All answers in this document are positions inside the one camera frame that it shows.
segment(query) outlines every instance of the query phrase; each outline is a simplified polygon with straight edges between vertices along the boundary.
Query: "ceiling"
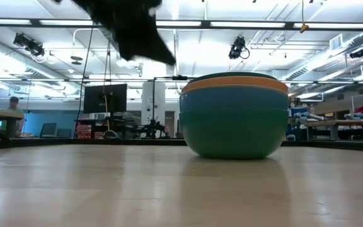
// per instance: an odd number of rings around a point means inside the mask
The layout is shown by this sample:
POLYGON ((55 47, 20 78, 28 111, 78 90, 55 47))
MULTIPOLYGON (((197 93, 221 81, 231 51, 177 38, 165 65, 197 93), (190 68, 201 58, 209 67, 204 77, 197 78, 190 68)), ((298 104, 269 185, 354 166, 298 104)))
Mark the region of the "ceiling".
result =
MULTIPOLYGON (((309 0, 304 1, 303 16, 305 21, 317 22, 363 22, 363 0, 309 0)), ((250 21, 301 21, 302 1, 298 0, 257 0, 256 3, 247 0, 207 0, 204 3, 196 0, 163 0, 162 6, 156 11, 158 20, 250 20, 250 21)), ((63 0, 61 5, 51 0, 0 0, 0 18, 48 18, 48 19, 89 19, 89 16, 72 1, 63 0)), ((160 35, 170 50, 175 53, 176 41, 176 73, 184 76, 197 77, 203 74, 223 71, 256 71, 267 73, 278 79, 285 76, 296 67, 309 64, 315 56, 330 48, 330 40, 342 34, 343 41, 348 41, 360 32, 316 32, 306 31, 272 31, 272 30, 160 30, 160 35), (230 60, 228 57, 231 44, 238 35, 246 39, 250 50, 247 60, 230 60)), ((75 28, 26 28, 0 26, 0 52, 7 57, 18 59, 20 54, 22 64, 38 69, 30 70, 32 74, 22 75, 25 78, 81 78, 84 71, 84 60, 88 55, 88 43, 91 30, 75 28), (43 43, 48 54, 53 55, 48 61, 35 62, 31 55, 13 44, 16 33, 43 43), (71 56, 82 57, 80 66, 71 64, 71 56)), ((106 63, 108 40, 100 30, 94 30, 85 75, 90 78, 103 78, 105 71, 111 68, 113 76, 122 79, 147 78, 141 75, 144 59, 136 59, 133 64, 125 67, 116 50, 112 51, 112 61, 106 63)), ((318 80, 323 76, 338 70, 356 65, 361 59, 345 60, 344 54, 334 59, 322 62, 310 72, 300 75, 294 80, 318 80)), ((360 68, 354 68, 353 73, 359 73, 360 68)), ((343 73, 337 78, 347 78, 343 73)), ((173 67, 166 68, 167 75, 174 75, 173 67)), ((13 84, 26 86, 26 83, 13 84)), ((64 84, 56 84, 56 90, 64 84)), ((76 89, 79 84, 71 83, 76 89)), ((175 98, 177 93, 166 97, 175 98)))

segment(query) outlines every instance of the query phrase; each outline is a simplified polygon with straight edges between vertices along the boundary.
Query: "person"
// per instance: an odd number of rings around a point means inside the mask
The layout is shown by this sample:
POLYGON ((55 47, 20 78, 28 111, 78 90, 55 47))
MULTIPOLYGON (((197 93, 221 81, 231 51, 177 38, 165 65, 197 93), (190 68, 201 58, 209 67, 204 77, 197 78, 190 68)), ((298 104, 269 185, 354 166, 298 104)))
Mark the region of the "person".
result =
MULTIPOLYGON (((19 98, 12 96, 9 99, 9 107, 8 110, 11 111, 15 111, 15 112, 19 112, 23 114, 23 111, 21 109, 18 108, 18 104, 19 104, 19 98)), ((22 120, 17 120, 16 121, 16 129, 15 129, 15 134, 17 137, 20 136, 21 132, 22 132, 22 127, 23 127, 23 119, 22 120)), ((5 131, 6 130, 6 120, 4 120, 1 124, 1 131, 5 131)))

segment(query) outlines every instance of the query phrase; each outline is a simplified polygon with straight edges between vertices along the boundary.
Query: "black blurry object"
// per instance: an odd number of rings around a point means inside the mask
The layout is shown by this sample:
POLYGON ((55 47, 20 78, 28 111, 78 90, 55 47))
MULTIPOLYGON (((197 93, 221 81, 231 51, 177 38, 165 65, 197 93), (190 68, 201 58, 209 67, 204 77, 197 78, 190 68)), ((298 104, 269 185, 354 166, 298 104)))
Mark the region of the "black blurry object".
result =
POLYGON ((171 66, 176 59, 168 50, 156 28, 151 8, 162 0, 72 0, 84 9, 91 19, 113 34, 116 48, 125 60, 139 55, 171 66))

